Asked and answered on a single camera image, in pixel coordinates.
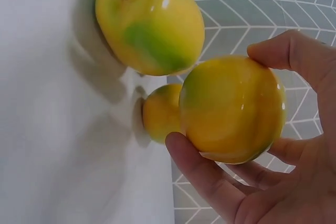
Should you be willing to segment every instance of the glossy surface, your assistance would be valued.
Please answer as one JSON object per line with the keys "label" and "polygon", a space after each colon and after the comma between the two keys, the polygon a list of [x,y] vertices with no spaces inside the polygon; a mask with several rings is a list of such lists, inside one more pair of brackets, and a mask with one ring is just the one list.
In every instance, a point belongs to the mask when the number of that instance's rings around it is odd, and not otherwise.
{"label": "glossy surface", "polygon": [[203,156],[244,163],[280,136],[284,89],[268,68],[249,58],[213,59],[185,79],[180,114],[183,132]]}
{"label": "glossy surface", "polygon": [[179,96],[181,84],[168,84],[156,89],[142,107],[143,124],[152,138],[164,143],[171,132],[181,132]]}
{"label": "glossy surface", "polygon": [[116,56],[142,74],[177,73],[200,56],[204,23],[193,0],[96,0],[96,16]]}

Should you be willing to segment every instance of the yellow fruit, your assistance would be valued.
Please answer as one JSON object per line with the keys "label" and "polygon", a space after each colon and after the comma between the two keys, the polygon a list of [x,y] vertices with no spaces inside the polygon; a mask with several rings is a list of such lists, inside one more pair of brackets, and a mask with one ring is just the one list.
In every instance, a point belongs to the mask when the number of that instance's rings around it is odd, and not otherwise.
{"label": "yellow fruit", "polygon": [[164,143],[171,132],[181,132],[179,96],[181,84],[167,84],[154,90],[142,107],[143,125],[152,140]]}
{"label": "yellow fruit", "polygon": [[175,74],[201,54],[204,23],[193,0],[96,0],[96,17],[115,55],[139,73]]}
{"label": "yellow fruit", "polygon": [[270,69],[243,56],[195,67],[180,94],[182,131],[206,158],[241,164],[281,133],[285,93]]}

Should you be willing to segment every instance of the green patch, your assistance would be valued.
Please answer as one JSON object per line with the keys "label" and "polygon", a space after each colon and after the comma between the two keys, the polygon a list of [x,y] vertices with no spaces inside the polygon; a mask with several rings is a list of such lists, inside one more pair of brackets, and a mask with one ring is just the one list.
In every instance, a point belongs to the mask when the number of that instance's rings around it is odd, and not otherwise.
{"label": "green patch", "polygon": [[191,64],[160,35],[143,23],[134,23],[124,33],[126,42],[142,52],[143,60],[155,62],[165,74],[182,71]]}

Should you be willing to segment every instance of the finger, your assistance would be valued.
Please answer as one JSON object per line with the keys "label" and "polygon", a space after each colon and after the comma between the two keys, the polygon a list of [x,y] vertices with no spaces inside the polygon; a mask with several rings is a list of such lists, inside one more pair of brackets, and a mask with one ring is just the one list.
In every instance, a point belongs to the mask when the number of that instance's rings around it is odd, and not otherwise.
{"label": "finger", "polygon": [[248,162],[241,165],[227,165],[235,174],[245,180],[249,185],[267,189],[281,182],[287,174],[273,172],[256,162]]}
{"label": "finger", "polygon": [[178,168],[198,193],[223,218],[233,223],[245,194],[226,179],[215,162],[203,158],[182,134],[169,134],[166,146]]}
{"label": "finger", "polygon": [[324,78],[335,76],[335,49],[295,30],[250,45],[247,53],[269,68],[296,71],[316,91]]}
{"label": "finger", "polygon": [[276,140],[268,152],[289,165],[297,165],[307,140],[280,138]]}

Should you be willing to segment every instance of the chevron pattern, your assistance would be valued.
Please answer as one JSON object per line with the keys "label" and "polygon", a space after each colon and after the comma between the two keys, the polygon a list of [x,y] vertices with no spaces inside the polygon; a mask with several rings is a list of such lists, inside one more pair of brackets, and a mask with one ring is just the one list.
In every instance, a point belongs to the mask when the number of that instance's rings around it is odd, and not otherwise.
{"label": "chevron pattern", "polygon": [[[336,0],[196,0],[205,22],[205,44],[197,63],[224,54],[246,54],[246,47],[287,29],[299,29],[328,45],[336,45]],[[287,122],[283,137],[304,139],[322,133],[317,95],[296,73],[277,71],[287,95]],[[183,82],[186,74],[168,77]],[[256,161],[272,170],[290,172],[268,153]],[[232,174],[225,165],[220,166]],[[197,194],[172,162],[175,224],[225,223]]]}

